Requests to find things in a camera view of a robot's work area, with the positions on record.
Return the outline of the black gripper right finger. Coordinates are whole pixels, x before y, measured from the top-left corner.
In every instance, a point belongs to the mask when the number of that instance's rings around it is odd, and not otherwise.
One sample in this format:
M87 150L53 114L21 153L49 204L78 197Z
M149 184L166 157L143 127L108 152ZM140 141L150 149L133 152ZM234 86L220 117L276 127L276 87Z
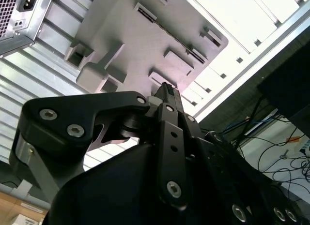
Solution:
M216 132L202 134L183 110L177 89L170 94L184 131L191 205L202 225L302 225L304 217L277 183L253 168Z

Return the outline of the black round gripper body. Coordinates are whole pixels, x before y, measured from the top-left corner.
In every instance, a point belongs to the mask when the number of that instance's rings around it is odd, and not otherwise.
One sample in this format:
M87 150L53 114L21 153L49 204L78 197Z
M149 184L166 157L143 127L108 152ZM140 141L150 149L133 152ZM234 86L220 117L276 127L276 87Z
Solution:
M232 202L175 145L134 146L65 184L47 225L235 225Z

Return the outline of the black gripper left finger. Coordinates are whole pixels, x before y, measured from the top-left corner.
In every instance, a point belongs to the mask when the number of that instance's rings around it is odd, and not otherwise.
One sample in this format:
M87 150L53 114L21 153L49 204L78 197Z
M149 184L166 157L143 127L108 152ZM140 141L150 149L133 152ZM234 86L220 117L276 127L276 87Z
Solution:
M19 119L19 160L46 198L82 173L87 151L131 137L185 153L184 131L164 83L154 97L135 91L39 98L27 101Z

